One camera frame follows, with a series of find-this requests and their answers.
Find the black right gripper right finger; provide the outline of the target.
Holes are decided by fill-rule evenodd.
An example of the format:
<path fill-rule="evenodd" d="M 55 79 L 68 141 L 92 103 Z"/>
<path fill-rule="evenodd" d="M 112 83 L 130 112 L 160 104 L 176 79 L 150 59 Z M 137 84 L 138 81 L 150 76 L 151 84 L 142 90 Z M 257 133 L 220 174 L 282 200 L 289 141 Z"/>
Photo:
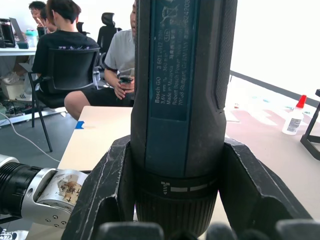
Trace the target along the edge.
<path fill-rule="evenodd" d="M 273 232 L 280 220 L 311 219 L 283 180 L 245 144 L 226 138 L 220 163 L 218 189 L 236 232 Z"/>

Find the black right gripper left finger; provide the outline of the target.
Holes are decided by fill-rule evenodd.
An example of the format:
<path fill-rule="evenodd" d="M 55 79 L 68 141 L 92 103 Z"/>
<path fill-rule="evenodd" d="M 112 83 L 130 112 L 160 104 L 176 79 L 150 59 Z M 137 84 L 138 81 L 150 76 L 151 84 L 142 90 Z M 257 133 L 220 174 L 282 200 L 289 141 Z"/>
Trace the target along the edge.
<path fill-rule="evenodd" d="M 93 240 L 100 225 L 131 222 L 134 217 L 134 171 L 130 136 L 115 140 L 80 190 L 63 240 Z"/>

